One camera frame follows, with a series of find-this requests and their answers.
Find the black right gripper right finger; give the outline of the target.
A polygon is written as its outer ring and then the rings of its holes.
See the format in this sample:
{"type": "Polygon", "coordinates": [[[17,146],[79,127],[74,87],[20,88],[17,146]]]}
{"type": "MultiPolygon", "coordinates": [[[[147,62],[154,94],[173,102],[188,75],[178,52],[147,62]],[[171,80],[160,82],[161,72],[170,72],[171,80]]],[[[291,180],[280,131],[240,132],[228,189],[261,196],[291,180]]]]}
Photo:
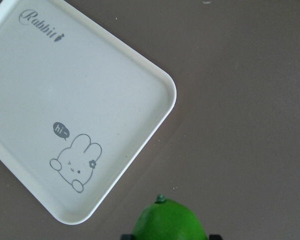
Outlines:
{"type": "Polygon", "coordinates": [[[210,234],[208,236],[208,239],[209,240],[222,240],[222,236],[219,234],[210,234]]]}

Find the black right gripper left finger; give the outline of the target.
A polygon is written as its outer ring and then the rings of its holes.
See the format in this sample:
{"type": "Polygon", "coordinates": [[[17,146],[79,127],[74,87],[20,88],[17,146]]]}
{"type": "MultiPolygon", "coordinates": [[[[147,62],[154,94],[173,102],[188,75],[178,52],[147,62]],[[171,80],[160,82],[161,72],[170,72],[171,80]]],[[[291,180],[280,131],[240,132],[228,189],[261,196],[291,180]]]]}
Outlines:
{"type": "Polygon", "coordinates": [[[131,233],[125,233],[120,236],[120,240],[135,240],[135,237],[131,233]]]}

